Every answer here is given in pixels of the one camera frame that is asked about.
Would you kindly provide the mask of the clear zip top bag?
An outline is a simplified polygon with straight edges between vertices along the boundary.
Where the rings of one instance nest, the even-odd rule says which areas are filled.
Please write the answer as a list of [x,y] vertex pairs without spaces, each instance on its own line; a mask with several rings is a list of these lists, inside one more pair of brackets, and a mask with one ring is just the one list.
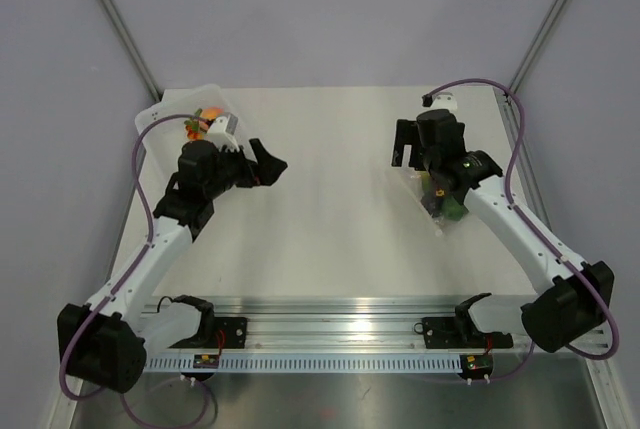
[[469,213],[468,209],[443,189],[428,172],[399,168],[393,170],[393,175],[400,187],[425,214],[436,237],[442,237]]

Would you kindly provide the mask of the dark grape bunch with leaves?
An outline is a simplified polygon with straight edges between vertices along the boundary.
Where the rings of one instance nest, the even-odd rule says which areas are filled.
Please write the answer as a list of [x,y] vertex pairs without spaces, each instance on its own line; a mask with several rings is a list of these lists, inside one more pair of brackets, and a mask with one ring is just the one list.
[[445,192],[441,189],[426,191],[421,198],[421,204],[432,217],[439,217],[442,214],[442,204]]

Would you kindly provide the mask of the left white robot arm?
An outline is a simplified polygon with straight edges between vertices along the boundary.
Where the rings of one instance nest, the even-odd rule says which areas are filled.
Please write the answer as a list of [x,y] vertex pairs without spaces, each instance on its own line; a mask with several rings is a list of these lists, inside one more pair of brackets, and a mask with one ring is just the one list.
[[57,317],[59,385],[78,400],[69,377],[124,394],[147,360],[174,345],[203,347],[219,340],[212,303],[179,295],[143,320],[142,311],[166,272],[195,242],[214,214],[214,200],[234,187],[269,187],[287,169],[253,138],[254,156],[206,140],[186,143],[177,170],[156,207],[146,210],[148,232],[139,252],[83,305],[68,304]]

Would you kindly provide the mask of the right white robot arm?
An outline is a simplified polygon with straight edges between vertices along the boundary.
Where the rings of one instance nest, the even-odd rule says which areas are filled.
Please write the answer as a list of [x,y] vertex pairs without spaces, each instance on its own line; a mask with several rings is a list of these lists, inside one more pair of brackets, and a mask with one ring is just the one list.
[[607,322],[614,274],[588,263],[518,201],[500,166],[484,151],[465,147],[464,123],[432,109],[395,126],[391,164],[425,171],[445,195],[463,205],[498,238],[523,269],[535,297],[497,300],[481,293],[458,304],[456,338],[467,347],[497,334],[528,336],[540,349],[570,349]]

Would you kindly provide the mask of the white plastic basket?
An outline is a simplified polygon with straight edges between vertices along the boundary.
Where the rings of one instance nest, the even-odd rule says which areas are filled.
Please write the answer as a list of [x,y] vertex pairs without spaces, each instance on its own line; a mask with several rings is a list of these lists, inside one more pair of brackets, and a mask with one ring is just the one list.
[[[225,97],[222,89],[215,84],[206,84],[192,89],[174,89],[165,92],[161,102],[141,111],[134,119],[138,133],[141,134],[152,123],[173,115],[193,115],[199,109],[221,109],[225,116],[230,115],[231,135],[229,143],[240,146],[245,155],[254,160],[255,156],[249,144],[247,134],[249,125],[241,112]],[[188,118],[176,118],[162,122],[151,129],[143,138],[142,144],[159,178],[167,182],[177,171],[178,157],[182,147],[188,142],[185,123]]]

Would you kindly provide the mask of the green lime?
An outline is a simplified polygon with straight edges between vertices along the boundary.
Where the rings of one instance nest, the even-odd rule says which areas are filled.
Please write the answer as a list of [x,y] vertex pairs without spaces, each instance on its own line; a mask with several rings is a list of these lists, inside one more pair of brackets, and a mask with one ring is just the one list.
[[467,208],[455,198],[447,196],[442,204],[442,216],[452,222],[460,221],[468,213]]

